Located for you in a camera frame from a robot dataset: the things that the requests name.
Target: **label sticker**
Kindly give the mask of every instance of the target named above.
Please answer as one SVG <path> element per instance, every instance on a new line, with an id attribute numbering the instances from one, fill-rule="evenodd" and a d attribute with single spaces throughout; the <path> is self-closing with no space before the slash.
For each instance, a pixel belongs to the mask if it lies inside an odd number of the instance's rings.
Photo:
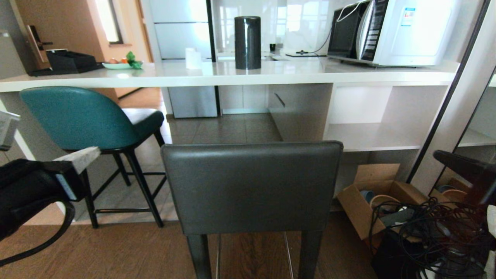
<path id="1" fill-rule="evenodd" d="M 405 8 L 401 18 L 401 26 L 412 26 L 415 17 L 415 8 Z"/>

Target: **teal bar stool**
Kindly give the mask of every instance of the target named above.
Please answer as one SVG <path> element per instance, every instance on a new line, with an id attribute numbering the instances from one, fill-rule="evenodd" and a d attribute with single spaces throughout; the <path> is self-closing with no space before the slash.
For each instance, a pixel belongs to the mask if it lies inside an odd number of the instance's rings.
<path id="1" fill-rule="evenodd" d="M 167 176 L 165 172 L 143 172 L 134 153 L 134 150 L 151 135 L 155 136 L 159 146 L 164 145 L 160 134 L 160 127 L 164 121 L 162 112 L 154 109 L 121 109 L 106 96 L 78 87 L 36 87 L 21 91 L 20 96 L 52 140 L 63 150 L 73 152 L 98 146 L 102 154 L 114 156 L 118 169 L 95 194 L 91 193 L 87 172 L 82 173 L 88 190 L 85 201 L 94 228 L 98 227 L 97 213 L 125 212 L 152 212 L 157 225 L 164 226 L 154 199 Z M 132 173 L 126 172 L 121 153 L 129 161 Z M 131 185 L 128 175 L 136 176 L 149 208 L 95 209 L 93 201 L 119 173 L 128 186 Z M 151 193 L 144 175 L 164 175 L 164 178 Z"/>

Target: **wooden floor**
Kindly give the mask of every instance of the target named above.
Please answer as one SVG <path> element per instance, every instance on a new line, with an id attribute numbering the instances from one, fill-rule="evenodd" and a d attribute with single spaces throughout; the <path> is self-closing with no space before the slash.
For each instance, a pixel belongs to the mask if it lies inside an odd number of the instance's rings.
<path id="1" fill-rule="evenodd" d="M 0 257 L 22 252 L 54 234 L 57 226 L 23 226 L 0 242 Z M 300 234 L 288 232 L 295 278 Z M 217 236 L 209 236 L 213 272 Z M 54 245 L 30 258 L 0 268 L 2 279 L 193 279 L 186 238 L 177 222 L 73 225 Z M 284 238 L 278 233 L 222 235 L 221 278 L 290 278 Z M 376 278 L 365 244 L 343 212 L 331 213 L 315 279 Z"/>

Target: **microwave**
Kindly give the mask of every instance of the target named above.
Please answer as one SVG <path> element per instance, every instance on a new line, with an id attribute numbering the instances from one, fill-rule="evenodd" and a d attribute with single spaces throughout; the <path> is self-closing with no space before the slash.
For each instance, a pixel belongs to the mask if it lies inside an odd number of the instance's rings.
<path id="1" fill-rule="evenodd" d="M 334 11 L 327 56 L 381 67 L 441 62 L 459 0 L 363 0 Z"/>

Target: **green vegetable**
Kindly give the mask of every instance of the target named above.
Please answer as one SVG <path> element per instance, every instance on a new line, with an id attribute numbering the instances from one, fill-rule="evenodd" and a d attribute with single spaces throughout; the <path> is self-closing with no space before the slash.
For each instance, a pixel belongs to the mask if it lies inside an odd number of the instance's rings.
<path id="1" fill-rule="evenodd" d="M 132 51 L 128 52 L 125 57 L 127 58 L 127 63 L 129 64 L 129 66 L 131 66 L 133 69 L 141 69 L 141 63 L 135 60 L 136 56 L 134 56 L 134 53 L 132 53 Z"/>

